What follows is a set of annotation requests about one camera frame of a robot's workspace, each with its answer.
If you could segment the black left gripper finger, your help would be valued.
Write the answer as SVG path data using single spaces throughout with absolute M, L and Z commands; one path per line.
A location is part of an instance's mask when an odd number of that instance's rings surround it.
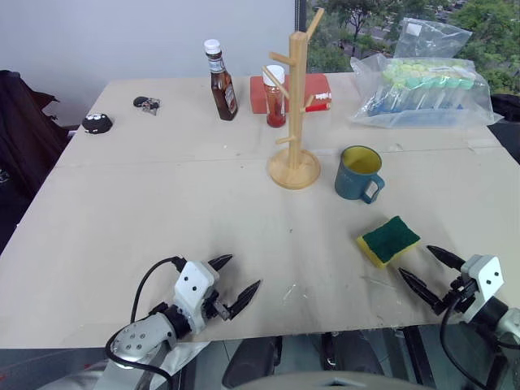
M 232 258 L 233 258 L 232 254 L 220 255 L 217 258 L 211 259 L 208 262 L 208 267 L 212 271 L 219 272 Z
M 227 320 L 233 320 L 251 302 L 260 286 L 260 283 L 261 280 L 259 279 L 239 294 L 236 301 L 227 308 Z

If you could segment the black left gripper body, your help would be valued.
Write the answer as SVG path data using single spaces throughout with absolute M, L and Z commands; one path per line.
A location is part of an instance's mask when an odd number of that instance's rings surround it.
M 218 290 L 212 288 L 202 302 L 202 317 L 206 322 L 216 317 L 220 317 L 223 321 L 231 319 L 229 307 L 220 300 L 219 296 Z

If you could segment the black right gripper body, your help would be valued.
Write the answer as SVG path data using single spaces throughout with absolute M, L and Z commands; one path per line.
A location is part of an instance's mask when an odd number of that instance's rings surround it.
M 465 313 L 475 301 L 475 293 L 478 285 L 475 279 L 458 276 L 451 284 L 449 291 L 441 300 L 437 300 L 431 306 L 435 314 L 439 315 L 447 310 L 452 304 L 454 309 L 460 313 Z

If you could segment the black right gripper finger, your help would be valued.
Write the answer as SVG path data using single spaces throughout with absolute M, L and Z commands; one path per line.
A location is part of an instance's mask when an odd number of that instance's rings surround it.
M 435 245 L 428 245 L 427 249 L 431 254 L 445 266 L 460 271 L 465 261 L 458 257 L 456 254 L 449 252 L 446 249 L 442 249 Z
M 427 285 L 421 279 L 404 268 L 400 267 L 398 271 L 412 291 L 425 301 L 435 314 L 441 314 L 444 311 L 444 303 L 428 289 Z

